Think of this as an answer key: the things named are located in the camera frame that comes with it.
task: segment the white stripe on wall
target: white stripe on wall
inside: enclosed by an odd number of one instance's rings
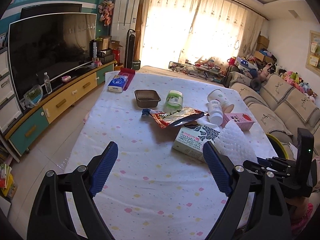
[[[77,2],[77,1],[43,1],[43,2],[33,2],[33,3],[28,3],[28,4],[24,4],[24,5],[20,5],[17,7],[13,7],[11,9],[8,9],[4,12],[2,19],[7,18],[11,15],[17,14],[21,12],[21,9],[24,7],[28,7],[28,6],[33,6],[33,5],[39,5],[39,4],[47,4],[47,3],[82,3],[82,7],[85,8],[92,8],[95,9],[97,7],[96,4],[94,3],[87,3],[87,2]]]

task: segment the bulletin board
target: bulletin board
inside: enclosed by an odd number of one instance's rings
[[[320,76],[320,33],[310,31],[306,68]]]

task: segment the strawberry picture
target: strawberry picture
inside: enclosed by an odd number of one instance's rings
[[[248,121],[252,121],[250,116],[248,116],[247,114],[243,114],[242,117]]]

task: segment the brown plastic tray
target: brown plastic tray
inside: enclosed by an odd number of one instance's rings
[[[138,106],[141,108],[157,107],[161,101],[161,98],[155,90],[135,90],[134,95],[136,96]]]

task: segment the tv cabinet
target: tv cabinet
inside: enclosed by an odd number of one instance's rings
[[[51,94],[24,114],[5,134],[17,153],[22,156],[31,143],[68,107],[105,81],[105,73],[113,71],[115,61],[89,70]]]

